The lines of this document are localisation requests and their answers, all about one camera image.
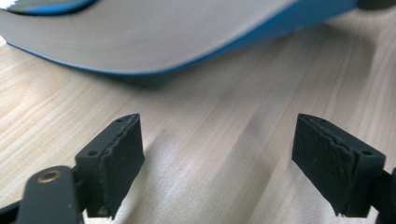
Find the screw hole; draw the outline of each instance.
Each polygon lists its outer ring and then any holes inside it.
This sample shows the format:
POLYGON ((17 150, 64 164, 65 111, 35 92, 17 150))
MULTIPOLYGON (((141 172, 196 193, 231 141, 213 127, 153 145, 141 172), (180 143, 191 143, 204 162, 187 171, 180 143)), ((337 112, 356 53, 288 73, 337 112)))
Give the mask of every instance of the screw hole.
POLYGON ((364 151, 362 152, 362 154, 363 154, 363 155, 366 155, 366 156, 373 156, 373 153, 372 153, 371 151, 366 151, 366 150, 364 150, 364 151))
POLYGON ((41 176, 39 176, 37 182, 41 184, 49 183, 53 180, 58 179, 61 175, 62 173, 59 170, 48 171, 42 174, 41 176))
POLYGON ((97 151, 90 151, 90 152, 88 153, 89 156, 94 156, 94 155, 96 155, 96 154, 98 154, 97 151))

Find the wood grain surface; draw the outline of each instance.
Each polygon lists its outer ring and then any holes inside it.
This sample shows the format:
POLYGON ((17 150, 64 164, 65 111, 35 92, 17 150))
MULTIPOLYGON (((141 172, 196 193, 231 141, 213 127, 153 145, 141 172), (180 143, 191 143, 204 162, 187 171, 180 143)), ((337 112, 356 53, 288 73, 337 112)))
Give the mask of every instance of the wood grain surface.
POLYGON ((28 177, 140 113, 146 162, 118 216, 91 223, 375 223, 336 217, 290 160, 299 113, 396 166, 396 10, 354 11, 172 74, 113 77, 0 40, 0 206, 28 177))

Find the black plastic part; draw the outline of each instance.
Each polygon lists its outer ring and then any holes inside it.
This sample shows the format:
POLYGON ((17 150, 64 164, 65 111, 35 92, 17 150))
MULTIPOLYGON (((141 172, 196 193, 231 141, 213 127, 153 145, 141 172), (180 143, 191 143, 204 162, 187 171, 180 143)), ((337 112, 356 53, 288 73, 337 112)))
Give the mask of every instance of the black plastic part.
POLYGON ((71 169, 55 166, 32 175, 19 209, 17 224, 81 223, 71 169))
POLYGON ((358 8, 364 10, 380 10, 393 7, 396 5, 396 0, 360 0, 358 8))
POLYGON ((137 114, 113 121, 77 154, 78 178, 90 193, 89 217, 114 218, 144 160, 137 114))
POLYGON ((0 209, 0 223, 14 224, 17 220, 18 210, 20 209, 20 202, 12 203, 0 209))
POLYGON ((292 159, 336 215, 367 217, 369 188, 382 175, 384 154, 327 120, 301 114, 292 159))
POLYGON ((390 175, 383 171, 373 181, 369 202, 380 212, 377 223, 396 223, 396 170, 390 175))

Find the metal screw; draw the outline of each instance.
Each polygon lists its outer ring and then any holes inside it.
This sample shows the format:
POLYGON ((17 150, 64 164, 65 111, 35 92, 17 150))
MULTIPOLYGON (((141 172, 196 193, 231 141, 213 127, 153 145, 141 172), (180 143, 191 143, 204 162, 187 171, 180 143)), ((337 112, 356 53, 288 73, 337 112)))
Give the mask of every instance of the metal screw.
POLYGON ((40 175, 37 179, 37 182, 41 183, 41 184, 49 183, 51 181, 58 179, 59 177, 61 177, 61 175, 62 175, 62 172, 59 170, 48 171, 48 172, 40 175))

